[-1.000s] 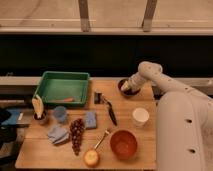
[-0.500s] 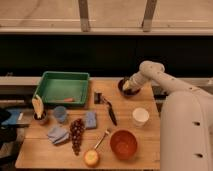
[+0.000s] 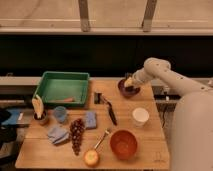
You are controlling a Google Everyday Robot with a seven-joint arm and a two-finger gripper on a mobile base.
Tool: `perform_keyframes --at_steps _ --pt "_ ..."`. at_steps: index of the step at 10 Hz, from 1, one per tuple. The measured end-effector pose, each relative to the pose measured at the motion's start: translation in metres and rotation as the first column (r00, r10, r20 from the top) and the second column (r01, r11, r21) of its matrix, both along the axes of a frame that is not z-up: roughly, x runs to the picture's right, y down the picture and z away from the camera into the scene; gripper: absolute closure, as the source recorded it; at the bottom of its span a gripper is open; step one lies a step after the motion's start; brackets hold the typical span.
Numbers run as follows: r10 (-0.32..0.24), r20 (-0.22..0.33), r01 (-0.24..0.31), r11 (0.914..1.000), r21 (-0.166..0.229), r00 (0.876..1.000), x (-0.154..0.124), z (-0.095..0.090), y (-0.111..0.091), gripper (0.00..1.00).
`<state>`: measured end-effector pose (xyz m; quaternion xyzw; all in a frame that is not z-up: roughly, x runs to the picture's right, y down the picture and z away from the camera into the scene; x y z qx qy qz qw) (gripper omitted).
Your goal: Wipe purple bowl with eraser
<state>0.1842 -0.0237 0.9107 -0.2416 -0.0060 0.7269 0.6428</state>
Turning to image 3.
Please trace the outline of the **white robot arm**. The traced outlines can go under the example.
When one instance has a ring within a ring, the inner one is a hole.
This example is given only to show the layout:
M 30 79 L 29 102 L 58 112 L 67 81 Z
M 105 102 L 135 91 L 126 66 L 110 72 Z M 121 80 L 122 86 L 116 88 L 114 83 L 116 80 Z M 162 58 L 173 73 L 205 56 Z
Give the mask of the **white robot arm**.
M 171 129 L 170 171 L 213 171 L 213 87 L 171 70 L 167 60 L 148 58 L 124 87 L 158 78 L 180 96 Z

